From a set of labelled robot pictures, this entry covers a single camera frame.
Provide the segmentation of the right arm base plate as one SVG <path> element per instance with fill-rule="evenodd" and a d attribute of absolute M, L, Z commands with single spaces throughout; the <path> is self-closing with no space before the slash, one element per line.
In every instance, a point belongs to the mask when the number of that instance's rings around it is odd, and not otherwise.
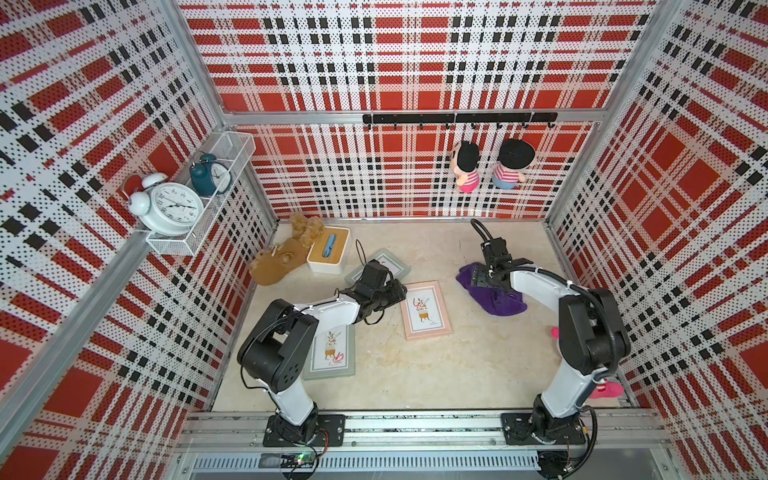
<path fill-rule="evenodd" d="M 502 433 L 507 445 L 576 445 L 587 443 L 580 414 L 555 418 L 545 410 L 503 413 Z"/>

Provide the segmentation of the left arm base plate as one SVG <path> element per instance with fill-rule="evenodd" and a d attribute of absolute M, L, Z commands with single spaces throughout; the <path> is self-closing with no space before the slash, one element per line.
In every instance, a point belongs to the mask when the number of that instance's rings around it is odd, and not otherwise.
<path fill-rule="evenodd" d="M 300 426 L 272 415 L 262 440 L 264 447 L 305 445 L 339 447 L 343 444 L 347 417 L 343 414 L 311 414 Z"/>

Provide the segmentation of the pink picture frame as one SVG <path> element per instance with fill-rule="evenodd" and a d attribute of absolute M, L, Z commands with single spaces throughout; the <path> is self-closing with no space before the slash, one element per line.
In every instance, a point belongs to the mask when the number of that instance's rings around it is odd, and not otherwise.
<path fill-rule="evenodd" d="M 445 336 L 453 332 L 437 281 L 407 284 L 406 289 L 401 308 L 407 340 Z"/>

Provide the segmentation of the pink object behind right arm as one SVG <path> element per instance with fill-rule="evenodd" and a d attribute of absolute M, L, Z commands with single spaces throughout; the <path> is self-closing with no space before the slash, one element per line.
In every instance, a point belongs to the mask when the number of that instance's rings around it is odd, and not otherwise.
<path fill-rule="evenodd" d="M 617 399 L 623 394 L 624 388 L 619 382 L 601 380 L 590 394 L 590 399 Z"/>

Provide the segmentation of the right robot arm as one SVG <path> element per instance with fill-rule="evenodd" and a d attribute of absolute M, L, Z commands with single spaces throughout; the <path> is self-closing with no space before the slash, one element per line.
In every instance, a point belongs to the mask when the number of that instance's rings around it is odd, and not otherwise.
<path fill-rule="evenodd" d="M 485 229 L 479 233 L 484 264 L 473 270 L 473 283 L 521 293 L 557 314 L 560 365 L 548 388 L 536 396 L 530 426 L 521 435 L 554 444 L 579 425 L 588 397 L 631 351 L 618 303 L 609 290 L 578 285 L 528 259 L 514 258 L 503 238 L 492 238 Z"/>

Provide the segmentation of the purple microfiber cloth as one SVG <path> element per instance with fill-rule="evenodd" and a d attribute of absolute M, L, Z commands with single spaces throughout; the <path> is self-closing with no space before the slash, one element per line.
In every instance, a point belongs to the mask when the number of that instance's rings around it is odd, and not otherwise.
<path fill-rule="evenodd" d="M 509 317 L 521 314 L 528 309 L 520 292 L 504 292 L 500 289 L 473 285 L 472 273 L 474 268 L 479 266 L 480 263 L 474 262 L 461 267 L 456 280 L 485 312 L 492 316 Z"/>

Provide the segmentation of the green frame near arm base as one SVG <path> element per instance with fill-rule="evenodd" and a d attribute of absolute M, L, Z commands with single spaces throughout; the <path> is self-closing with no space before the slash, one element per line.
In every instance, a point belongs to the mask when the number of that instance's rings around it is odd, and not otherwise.
<path fill-rule="evenodd" d="M 315 337 L 303 369 L 304 380 L 355 374 L 355 329 L 353 325 L 325 330 Z"/>

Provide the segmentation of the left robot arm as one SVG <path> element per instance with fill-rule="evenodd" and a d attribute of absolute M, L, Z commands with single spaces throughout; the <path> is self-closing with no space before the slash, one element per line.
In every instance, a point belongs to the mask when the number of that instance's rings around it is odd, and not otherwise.
<path fill-rule="evenodd" d="M 312 304 L 272 301 L 237 353 L 241 376 L 256 381 L 276 407 L 271 433 L 296 445 L 309 445 L 321 426 L 317 403 L 301 381 L 315 338 L 383 313 L 406 299 L 407 287 L 376 260 L 364 265 L 353 286 Z"/>

